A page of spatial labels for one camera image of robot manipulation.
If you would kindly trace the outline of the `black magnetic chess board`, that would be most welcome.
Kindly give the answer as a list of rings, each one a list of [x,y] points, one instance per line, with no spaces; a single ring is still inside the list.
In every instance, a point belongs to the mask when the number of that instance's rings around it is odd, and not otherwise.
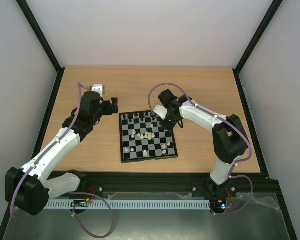
[[[152,114],[156,117],[155,121],[132,124],[124,124],[119,114],[122,164],[178,157],[174,132],[164,129],[160,125],[161,118],[155,113]],[[147,156],[143,155],[144,150],[147,150]]]

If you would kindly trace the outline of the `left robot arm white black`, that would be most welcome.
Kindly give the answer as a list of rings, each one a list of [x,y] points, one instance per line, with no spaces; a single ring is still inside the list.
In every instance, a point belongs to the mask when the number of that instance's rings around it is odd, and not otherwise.
[[[5,199],[10,211],[18,207],[36,216],[47,203],[69,192],[88,188],[87,176],[77,170],[49,179],[55,167],[85,137],[102,116],[118,113],[118,98],[104,100],[97,91],[80,95],[80,105],[73,109],[54,139],[32,160],[17,169],[12,167],[5,176]]]

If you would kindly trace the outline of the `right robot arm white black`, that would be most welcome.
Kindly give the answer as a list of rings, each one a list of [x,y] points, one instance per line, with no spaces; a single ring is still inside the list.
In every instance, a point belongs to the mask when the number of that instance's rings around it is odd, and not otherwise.
[[[220,115],[195,102],[190,97],[175,96],[169,89],[158,96],[162,105],[154,112],[161,118],[160,125],[171,131],[176,125],[184,127],[183,120],[189,120],[212,134],[213,149],[217,157],[215,167],[210,173],[208,191],[219,196],[226,189],[225,182],[246,150],[250,142],[240,118]]]

